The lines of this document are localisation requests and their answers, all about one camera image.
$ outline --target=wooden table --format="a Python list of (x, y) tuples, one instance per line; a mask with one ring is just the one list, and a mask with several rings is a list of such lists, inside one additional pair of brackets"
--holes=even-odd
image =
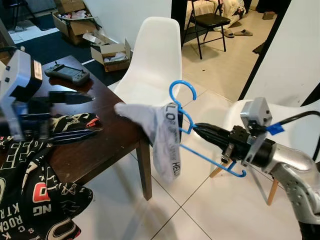
[[(57, 62), (88, 71), (73, 56), (64, 57)], [(90, 73), (91, 81), (82, 87), (75, 87), (60, 79), (49, 80), (44, 71), (54, 64), (52, 62), (42, 66), (43, 82), (35, 97), (47, 96), (48, 91), (72, 91), (73, 89), (86, 92), (95, 99), (77, 105), (55, 104), (52, 114), (95, 113), (103, 124), (103, 130), (93, 137), (56, 147), (49, 163), (60, 181), (85, 184), (136, 149), (143, 195), (146, 200), (149, 200), (152, 197), (149, 140), (142, 128), (116, 115), (114, 105), (121, 102), (121, 99), (92, 73)]]

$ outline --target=open cardboard box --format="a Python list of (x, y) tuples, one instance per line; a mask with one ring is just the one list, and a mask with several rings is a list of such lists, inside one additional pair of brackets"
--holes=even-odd
[[(116, 53), (125, 53), (127, 60), (104, 62), (106, 57), (114, 57)], [(123, 43), (115, 43), (110, 45), (100, 46), (100, 51), (91, 47), (91, 56), (104, 66), (106, 72), (113, 72), (123, 69), (128, 69), (131, 61), (131, 47), (127, 40)]]
[(57, 12), (54, 12), (52, 17), (55, 27), (66, 35), (75, 45), (85, 41), (82, 38), (83, 34), (91, 33), (96, 30), (95, 24), (90, 20), (73, 20), (67, 25), (64, 20), (58, 18)]
[(60, 14), (70, 13), (86, 8), (82, 0), (54, 0), (54, 2)]

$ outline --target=white cloth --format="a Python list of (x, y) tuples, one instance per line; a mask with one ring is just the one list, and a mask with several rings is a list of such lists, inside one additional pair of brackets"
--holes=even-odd
[(174, 103), (163, 107), (142, 104), (114, 105), (115, 112), (142, 126), (153, 145), (153, 164), (167, 182), (180, 175), (180, 133), (178, 106)]

